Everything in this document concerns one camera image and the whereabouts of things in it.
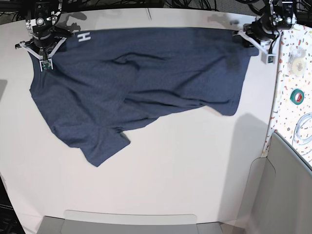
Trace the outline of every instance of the shirt sleeve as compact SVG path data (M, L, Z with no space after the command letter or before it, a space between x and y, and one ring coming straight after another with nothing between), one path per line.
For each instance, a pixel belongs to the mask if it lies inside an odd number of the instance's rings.
M52 126L51 130L69 147L80 148L96 167L130 144L129 139L114 129L93 124Z

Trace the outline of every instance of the navy t-shirt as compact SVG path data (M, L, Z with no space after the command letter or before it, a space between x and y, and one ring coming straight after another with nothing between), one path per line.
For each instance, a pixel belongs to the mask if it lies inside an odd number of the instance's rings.
M210 106L234 115L255 48L232 32L139 28L79 32L40 71L30 92L52 132L99 166L127 146L123 131L160 116Z

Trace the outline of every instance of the white table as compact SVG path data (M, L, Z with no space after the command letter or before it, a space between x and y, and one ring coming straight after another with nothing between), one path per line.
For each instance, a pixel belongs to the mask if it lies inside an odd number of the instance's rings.
M117 9L69 14L82 30L135 27L240 29L253 17L182 9ZM261 156L273 102L277 64L251 58L237 113L209 107L161 117L127 131L130 146L100 167L49 130L29 93L28 40L23 21L0 26L0 173L27 233L44 215L65 210L111 214L194 214L198 223L235 220L250 165Z

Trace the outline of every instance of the green tape roll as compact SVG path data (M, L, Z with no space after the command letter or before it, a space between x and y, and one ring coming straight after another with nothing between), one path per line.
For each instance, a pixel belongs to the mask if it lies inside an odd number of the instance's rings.
M294 104L300 105L303 102L304 93L300 89L295 89L292 92L291 100Z

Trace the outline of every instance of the speckled countertop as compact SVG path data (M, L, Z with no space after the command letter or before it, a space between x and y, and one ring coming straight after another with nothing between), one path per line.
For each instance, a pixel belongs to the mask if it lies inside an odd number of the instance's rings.
M296 77L288 70L291 52L306 50L307 70ZM304 92L305 98L295 105L291 94L295 89ZM292 30L284 31L281 38L279 66L275 97L269 129L262 156L267 156L271 135L278 131L312 165L312 28L296 24Z

